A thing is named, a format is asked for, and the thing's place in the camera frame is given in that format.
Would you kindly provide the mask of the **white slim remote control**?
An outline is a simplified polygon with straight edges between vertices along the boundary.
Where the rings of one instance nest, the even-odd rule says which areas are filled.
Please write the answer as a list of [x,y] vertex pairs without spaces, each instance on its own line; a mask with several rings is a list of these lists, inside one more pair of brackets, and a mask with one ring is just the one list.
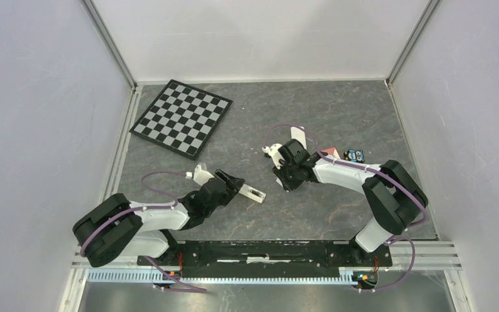
[[240,195],[243,195],[243,196],[245,196],[245,197],[247,197],[247,198],[249,198],[249,199],[257,202],[257,203],[263,203],[263,201],[266,198],[266,194],[264,192],[260,191],[260,192],[262,192],[264,194],[263,198],[260,198],[260,197],[257,197],[257,196],[254,196],[253,194],[251,194],[250,193],[251,189],[255,189],[255,188],[253,188],[253,187],[251,187],[251,186],[249,186],[247,184],[243,184],[238,193]]

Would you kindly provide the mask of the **white slim battery cover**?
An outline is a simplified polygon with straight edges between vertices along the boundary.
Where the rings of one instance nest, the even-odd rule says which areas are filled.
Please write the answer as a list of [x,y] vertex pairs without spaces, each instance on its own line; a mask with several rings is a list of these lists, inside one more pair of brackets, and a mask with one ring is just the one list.
[[307,141],[305,131],[301,127],[291,127],[290,128],[291,138],[297,140],[302,146],[303,149],[307,149]]

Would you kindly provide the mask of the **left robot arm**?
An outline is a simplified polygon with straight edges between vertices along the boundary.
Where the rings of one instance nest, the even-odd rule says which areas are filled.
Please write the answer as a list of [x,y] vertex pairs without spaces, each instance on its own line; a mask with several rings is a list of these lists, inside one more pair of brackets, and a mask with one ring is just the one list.
[[192,180],[199,189],[179,198],[172,193],[168,203],[140,203],[116,193],[78,220],[72,228],[81,250],[92,267],[103,267],[120,256],[148,255],[163,265],[172,264],[178,247],[171,230],[199,226],[220,206],[236,195],[248,195],[242,178],[222,170],[214,173],[199,164],[179,176]]

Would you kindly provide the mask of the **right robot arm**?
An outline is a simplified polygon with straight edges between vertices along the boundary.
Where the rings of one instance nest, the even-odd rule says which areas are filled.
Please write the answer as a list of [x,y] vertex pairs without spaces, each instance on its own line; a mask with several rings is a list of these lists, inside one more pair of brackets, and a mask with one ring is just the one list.
[[337,185],[365,196],[373,217],[351,239],[349,255],[357,265],[373,260],[380,245],[401,235],[416,223],[418,216],[424,220],[428,217],[427,196],[397,161],[345,161],[322,151],[310,153],[295,138],[262,150],[273,161],[272,171],[287,192],[308,181]]

